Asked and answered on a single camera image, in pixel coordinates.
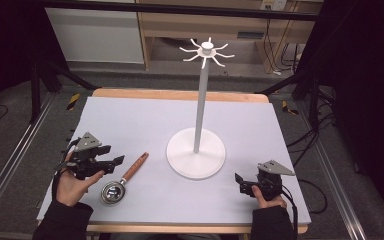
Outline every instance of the tool with wooden handle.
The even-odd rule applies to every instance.
[[[145,160],[148,158],[149,153],[145,152],[136,160],[135,163],[127,170],[119,182],[112,181],[107,183],[101,191],[101,199],[104,203],[115,204],[118,203],[126,193],[126,183],[129,181],[136,171],[142,166]]]

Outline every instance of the white table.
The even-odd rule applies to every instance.
[[[89,131],[103,145],[111,145],[111,152],[97,157],[98,161],[125,155],[124,163],[81,199],[94,209],[88,231],[250,232],[257,203],[239,193],[234,174],[256,181],[257,164],[271,159],[293,170],[273,106],[263,95],[207,93],[203,127],[222,139],[227,157],[214,176],[190,180],[170,167],[166,147],[178,131],[194,127],[194,99],[195,92],[120,89],[100,89],[88,99],[73,139]],[[127,183],[124,198],[115,205],[104,204],[102,187],[119,180],[145,151],[150,156]],[[311,219],[297,178],[282,176],[282,180],[298,207],[298,230],[303,233]],[[50,201],[49,188],[39,221]]]

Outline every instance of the wooden table edge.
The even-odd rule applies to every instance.
[[[307,224],[298,224],[298,234],[307,232]],[[88,232],[117,233],[212,233],[212,234],[247,234],[251,226],[244,225],[211,225],[211,224],[89,224]]]
[[[198,92],[183,90],[99,88],[93,92],[92,97],[197,100]],[[267,96],[263,94],[250,94],[239,92],[207,92],[206,100],[269,103]]]

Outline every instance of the black sleeve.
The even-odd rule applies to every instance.
[[[92,213],[93,209],[86,204],[77,203],[74,207],[68,207],[54,200],[33,233],[33,240],[84,240]]]
[[[293,229],[289,214],[280,206],[254,210],[251,240],[291,240]]]

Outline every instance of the human hand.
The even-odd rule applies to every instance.
[[[70,156],[71,154],[68,154],[66,161],[70,159]],[[105,172],[101,170],[86,180],[79,180],[69,169],[62,169],[61,172],[56,199],[58,202],[69,207],[76,205],[83,195],[87,193],[88,188],[98,182],[105,174]]]
[[[283,208],[286,208],[286,202],[283,200],[283,198],[278,195],[274,197],[270,201],[266,201],[264,199],[263,194],[261,193],[260,189],[257,186],[252,186],[252,192],[254,193],[255,198],[257,199],[258,206],[260,208],[269,208],[274,206],[281,206]]]

